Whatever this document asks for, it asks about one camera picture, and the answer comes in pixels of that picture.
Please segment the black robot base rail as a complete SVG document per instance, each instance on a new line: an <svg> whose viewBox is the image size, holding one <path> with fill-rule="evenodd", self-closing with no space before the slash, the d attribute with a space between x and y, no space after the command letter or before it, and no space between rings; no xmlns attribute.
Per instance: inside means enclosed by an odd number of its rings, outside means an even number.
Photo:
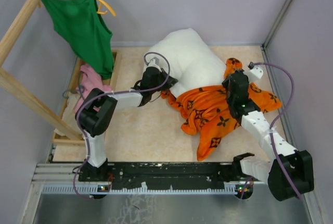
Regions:
<svg viewBox="0 0 333 224"><path fill-rule="evenodd" d="M87 164L80 169L80 182L106 182L113 190L138 189L144 182L149 190L224 189L225 182L248 175L235 162L209 163L105 163L100 168Z"/></svg>

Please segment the white pillow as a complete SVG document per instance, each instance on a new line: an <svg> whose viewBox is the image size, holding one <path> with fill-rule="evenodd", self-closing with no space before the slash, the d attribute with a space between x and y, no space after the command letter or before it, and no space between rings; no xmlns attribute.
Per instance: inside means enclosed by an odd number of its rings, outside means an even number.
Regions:
<svg viewBox="0 0 333 224"><path fill-rule="evenodd" d="M157 65L178 80L170 88L175 97L200 87L221 85L224 80L226 65L192 28L169 33L148 52L144 69L151 59L158 59Z"/></svg>

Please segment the orange patterned pillowcase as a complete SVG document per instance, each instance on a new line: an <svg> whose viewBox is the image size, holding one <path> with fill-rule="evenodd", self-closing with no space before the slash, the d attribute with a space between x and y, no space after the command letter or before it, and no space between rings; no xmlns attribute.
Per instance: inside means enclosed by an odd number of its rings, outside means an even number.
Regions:
<svg viewBox="0 0 333 224"><path fill-rule="evenodd" d="M242 69L242 63L236 58L229 58L226 61L224 78L236 69ZM281 101L273 92L262 90L255 83L250 83L248 92L263 113L282 107ZM222 85L193 89L177 98L167 90L161 92L161 97L167 99L170 106L185 119L181 126L184 133L200 134L197 161L209 157L223 137L240 127L229 112L226 89Z"/></svg>

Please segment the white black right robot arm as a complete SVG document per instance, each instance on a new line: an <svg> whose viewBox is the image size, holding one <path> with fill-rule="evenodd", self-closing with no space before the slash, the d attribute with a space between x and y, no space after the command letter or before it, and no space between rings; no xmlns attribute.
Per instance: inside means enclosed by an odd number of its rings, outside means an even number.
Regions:
<svg viewBox="0 0 333 224"><path fill-rule="evenodd" d="M250 154L235 158L232 172L238 180L252 176L266 183L272 195L284 201L314 190L313 160L308 151L299 151L289 144L250 98L250 83L262 76L262 67L255 66L229 74L222 83L231 116L252 134L269 158L264 161Z"/></svg>

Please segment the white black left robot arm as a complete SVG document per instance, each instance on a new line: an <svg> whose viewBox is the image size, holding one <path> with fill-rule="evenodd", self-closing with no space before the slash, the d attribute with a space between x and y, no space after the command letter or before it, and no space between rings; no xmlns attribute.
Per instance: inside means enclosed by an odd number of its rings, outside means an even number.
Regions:
<svg viewBox="0 0 333 224"><path fill-rule="evenodd" d="M144 106L150 102L154 93L166 91L177 82L178 79L170 76L164 69L148 67L141 80L127 91L104 92L98 88L91 90L76 112L75 119L83 133L85 163L91 166L89 173L93 178L101 181L108 174L104 137L114 112L123 108Z"/></svg>

